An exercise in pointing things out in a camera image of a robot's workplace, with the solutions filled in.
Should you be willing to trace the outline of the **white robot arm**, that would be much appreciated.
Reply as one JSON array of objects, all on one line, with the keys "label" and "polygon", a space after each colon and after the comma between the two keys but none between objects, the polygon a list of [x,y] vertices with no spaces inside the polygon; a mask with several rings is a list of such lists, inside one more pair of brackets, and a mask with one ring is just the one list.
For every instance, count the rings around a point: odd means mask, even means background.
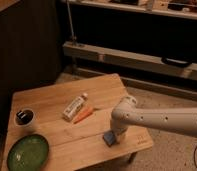
[{"label": "white robot arm", "polygon": [[142,109],[133,96],[125,96],[113,108],[110,137],[119,142],[129,125],[143,126],[197,138],[197,107]]}]

